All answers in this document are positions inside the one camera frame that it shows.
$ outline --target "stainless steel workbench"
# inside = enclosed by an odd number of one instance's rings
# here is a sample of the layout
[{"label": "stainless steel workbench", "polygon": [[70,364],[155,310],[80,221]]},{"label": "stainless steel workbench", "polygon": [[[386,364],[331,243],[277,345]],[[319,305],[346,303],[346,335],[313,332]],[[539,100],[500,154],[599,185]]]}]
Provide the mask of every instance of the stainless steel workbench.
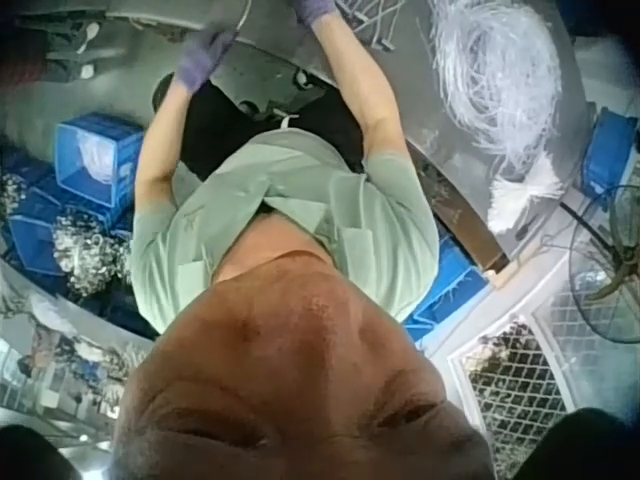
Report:
[{"label": "stainless steel workbench", "polygon": [[[238,0],[216,0],[240,11]],[[587,142],[592,120],[585,100],[582,80],[569,36],[560,15],[550,0],[532,0],[532,6],[547,20],[562,65],[563,94],[557,111],[555,137],[548,144],[558,176],[568,186],[574,179]],[[211,0],[37,0],[31,13],[68,10],[98,10],[111,17],[134,17],[172,25],[200,28],[210,18]],[[426,0],[407,0],[395,27],[395,51],[372,49],[386,72],[400,106],[405,134],[462,193],[478,215],[486,220],[493,158],[473,145],[473,137],[461,131],[444,110],[436,72],[432,68],[430,43],[431,13]],[[253,0],[248,19],[240,32],[240,41],[284,58],[325,80],[332,81],[312,34],[296,23],[287,0]],[[544,200],[528,212],[520,225],[530,224],[528,235],[516,239],[516,230],[498,237],[511,258],[518,256],[538,228],[555,210],[556,201]]]}]

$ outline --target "purple glove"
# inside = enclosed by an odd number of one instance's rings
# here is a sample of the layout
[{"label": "purple glove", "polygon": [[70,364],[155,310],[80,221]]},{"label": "purple glove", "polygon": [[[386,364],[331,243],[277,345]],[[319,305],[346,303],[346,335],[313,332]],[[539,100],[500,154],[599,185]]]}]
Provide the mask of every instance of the purple glove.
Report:
[{"label": "purple glove", "polygon": [[190,35],[176,70],[176,79],[190,93],[197,92],[206,82],[238,36],[237,31],[219,31],[212,25]]},{"label": "purple glove", "polygon": [[298,20],[310,27],[320,17],[338,10],[335,0],[293,0]]}]

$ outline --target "metal grille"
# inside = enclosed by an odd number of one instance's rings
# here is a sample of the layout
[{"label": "metal grille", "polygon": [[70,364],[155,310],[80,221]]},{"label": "metal grille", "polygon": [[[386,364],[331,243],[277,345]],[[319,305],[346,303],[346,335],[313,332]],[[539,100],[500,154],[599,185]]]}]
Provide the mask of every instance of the metal grille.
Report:
[{"label": "metal grille", "polygon": [[[619,299],[594,304],[588,312],[591,322],[609,324],[612,316],[623,312]],[[536,309],[534,317],[555,344],[576,407],[597,407],[622,417],[632,414],[627,409],[639,398],[640,347],[596,335],[576,308],[568,282]]]},{"label": "metal grille", "polygon": [[562,395],[531,329],[512,322],[463,360],[493,447],[496,475],[511,478],[565,413]]}]

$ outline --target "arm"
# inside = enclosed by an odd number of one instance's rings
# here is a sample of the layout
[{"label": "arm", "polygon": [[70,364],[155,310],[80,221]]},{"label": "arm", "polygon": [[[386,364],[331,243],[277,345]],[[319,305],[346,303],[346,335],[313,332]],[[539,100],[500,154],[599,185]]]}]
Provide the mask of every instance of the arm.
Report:
[{"label": "arm", "polygon": [[135,184],[136,210],[158,202],[172,202],[171,181],[178,165],[189,102],[220,65],[236,32],[213,26],[191,36],[174,80],[142,144]]},{"label": "arm", "polygon": [[391,151],[410,158],[391,85],[340,13],[321,16],[312,29],[362,129],[365,156]]},{"label": "arm", "polygon": [[173,202],[171,180],[178,166],[190,100],[187,89],[172,82],[142,144],[136,174],[136,209],[163,200]]}]

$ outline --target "light green shirt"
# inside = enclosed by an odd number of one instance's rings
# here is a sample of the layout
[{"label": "light green shirt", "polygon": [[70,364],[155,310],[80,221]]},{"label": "light green shirt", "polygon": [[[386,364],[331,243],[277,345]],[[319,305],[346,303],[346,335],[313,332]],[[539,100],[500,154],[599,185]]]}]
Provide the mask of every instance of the light green shirt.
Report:
[{"label": "light green shirt", "polygon": [[308,132],[255,137],[187,201],[137,211],[131,279],[140,313],[163,333],[211,283],[264,202],[320,242],[336,267],[398,321],[430,288],[438,233],[410,158],[377,154],[367,174]]}]

